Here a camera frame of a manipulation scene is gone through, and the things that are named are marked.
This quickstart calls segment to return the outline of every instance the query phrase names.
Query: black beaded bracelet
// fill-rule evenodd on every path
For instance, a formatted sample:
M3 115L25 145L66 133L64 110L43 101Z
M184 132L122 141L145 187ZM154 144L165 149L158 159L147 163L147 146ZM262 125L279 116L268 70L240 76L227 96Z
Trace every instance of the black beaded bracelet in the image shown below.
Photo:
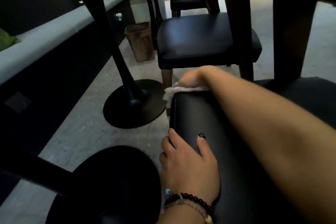
M187 193L180 193L180 195L182 196L183 199L188 199L188 200L191 200L197 204L199 204L200 206L202 206L208 215L210 215L211 217L213 217L213 209L210 205L208 205L206 202L204 202L202 199L198 198L198 197L194 197L193 195L191 194L187 194ZM180 199L180 196L179 194L173 194L172 196L170 196L166 202L165 202L165 206L170 204L170 203L173 203L174 201L176 200L179 200Z

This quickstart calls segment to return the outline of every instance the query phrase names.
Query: gray speckled floor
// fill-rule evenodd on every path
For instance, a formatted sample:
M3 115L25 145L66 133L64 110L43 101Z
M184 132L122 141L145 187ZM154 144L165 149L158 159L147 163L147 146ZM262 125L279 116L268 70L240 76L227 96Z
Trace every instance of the gray speckled floor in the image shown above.
M225 11L224 0L219 0ZM171 16L169 3L167 15ZM206 13L205 9L182 11L182 15ZM251 0L252 26L262 43L262 54L254 65L255 79L273 78L272 0ZM336 82L336 8L319 3L308 44L302 76L319 76ZM161 81L157 59L137 63L126 40L121 52L135 79ZM239 75L236 65L223 67ZM174 69L174 80L187 69ZM160 142L167 134L164 112L150 124L135 129L119 129L104 119L103 104L109 94L121 86L113 59L110 59L92 82L69 116L41 152L40 157L73 171L92 154L113 145L131 145L143 150L159 167ZM44 223L55 193L26 181L20 181L0 207L2 224Z

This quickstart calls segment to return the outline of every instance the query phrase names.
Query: black glitter nail polish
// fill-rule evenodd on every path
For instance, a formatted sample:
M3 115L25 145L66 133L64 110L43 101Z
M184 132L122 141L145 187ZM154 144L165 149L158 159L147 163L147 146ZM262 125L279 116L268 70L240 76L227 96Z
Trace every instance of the black glitter nail polish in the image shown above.
M204 135L202 132L199 132L199 133L198 133L198 136L201 137L201 138L206 139L206 138L205 138L205 135Z

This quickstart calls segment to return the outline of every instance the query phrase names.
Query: green object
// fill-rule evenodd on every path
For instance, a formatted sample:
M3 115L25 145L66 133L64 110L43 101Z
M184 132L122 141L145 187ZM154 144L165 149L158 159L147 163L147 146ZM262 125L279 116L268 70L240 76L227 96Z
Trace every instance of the green object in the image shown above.
M17 42L18 39L16 37L10 36L6 31L0 28L0 52Z

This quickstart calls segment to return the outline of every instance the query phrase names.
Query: trash can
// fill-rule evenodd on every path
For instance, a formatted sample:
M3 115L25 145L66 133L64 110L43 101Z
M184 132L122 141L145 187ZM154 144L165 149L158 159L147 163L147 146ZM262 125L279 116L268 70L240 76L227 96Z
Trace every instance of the trash can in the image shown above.
M149 22L128 26L125 29L125 34L137 62L155 58L151 36L152 31Z

